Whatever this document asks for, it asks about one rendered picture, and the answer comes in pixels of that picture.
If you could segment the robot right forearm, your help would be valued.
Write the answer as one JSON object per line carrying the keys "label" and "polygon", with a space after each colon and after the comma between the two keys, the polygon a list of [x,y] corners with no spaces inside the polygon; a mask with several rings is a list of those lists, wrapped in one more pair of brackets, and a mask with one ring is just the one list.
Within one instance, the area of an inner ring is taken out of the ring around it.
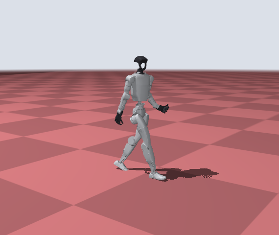
{"label": "robot right forearm", "polygon": [[124,99],[124,97],[125,97],[125,93],[123,93],[123,95],[121,97],[120,105],[119,105],[118,110],[117,110],[118,114],[120,114],[121,111],[123,111],[125,109],[125,104],[126,104],[127,100]]}

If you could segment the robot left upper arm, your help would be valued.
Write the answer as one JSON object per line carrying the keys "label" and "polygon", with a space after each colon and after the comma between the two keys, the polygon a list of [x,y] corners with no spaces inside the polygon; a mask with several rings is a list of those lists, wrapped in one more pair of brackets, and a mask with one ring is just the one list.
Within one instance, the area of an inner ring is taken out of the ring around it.
{"label": "robot left upper arm", "polygon": [[[151,75],[149,75],[150,76],[150,88],[149,88],[149,91],[151,90],[151,87],[152,87],[152,83],[153,83],[153,81],[154,81],[154,77],[153,76],[151,76]],[[151,98],[152,97],[152,94],[149,92],[149,96],[148,96],[148,98]]]}

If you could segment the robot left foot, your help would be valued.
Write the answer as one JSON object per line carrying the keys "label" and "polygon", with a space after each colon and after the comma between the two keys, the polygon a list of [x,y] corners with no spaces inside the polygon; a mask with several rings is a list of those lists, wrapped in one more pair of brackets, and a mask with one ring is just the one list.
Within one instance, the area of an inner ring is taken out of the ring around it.
{"label": "robot left foot", "polygon": [[118,160],[114,162],[114,165],[118,166],[120,169],[122,169],[124,171],[128,170],[128,168],[124,165],[124,163],[120,164]]}

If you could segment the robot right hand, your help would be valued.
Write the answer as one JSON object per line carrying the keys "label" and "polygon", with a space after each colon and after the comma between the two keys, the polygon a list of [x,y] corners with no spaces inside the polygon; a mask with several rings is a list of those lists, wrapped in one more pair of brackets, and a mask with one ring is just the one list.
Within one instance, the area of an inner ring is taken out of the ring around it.
{"label": "robot right hand", "polygon": [[[117,124],[119,124],[119,125],[122,125],[122,124],[123,124],[123,122],[122,122],[122,120],[121,120],[122,114],[123,114],[123,111],[121,111],[120,114],[117,113],[116,118],[115,118],[115,122],[116,122]],[[120,124],[120,122],[121,122],[122,124]]]}

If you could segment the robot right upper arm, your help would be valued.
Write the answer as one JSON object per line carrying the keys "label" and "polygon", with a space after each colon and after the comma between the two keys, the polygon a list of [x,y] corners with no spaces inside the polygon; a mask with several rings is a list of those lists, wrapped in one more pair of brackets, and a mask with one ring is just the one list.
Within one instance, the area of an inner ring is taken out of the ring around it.
{"label": "robot right upper arm", "polygon": [[134,83],[136,76],[135,75],[128,75],[125,78],[125,87],[124,87],[124,93],[125,93],[125,97],[124,99],[129,100],[130,98],[130,94],[129,91],[131,89],[132,83]]}

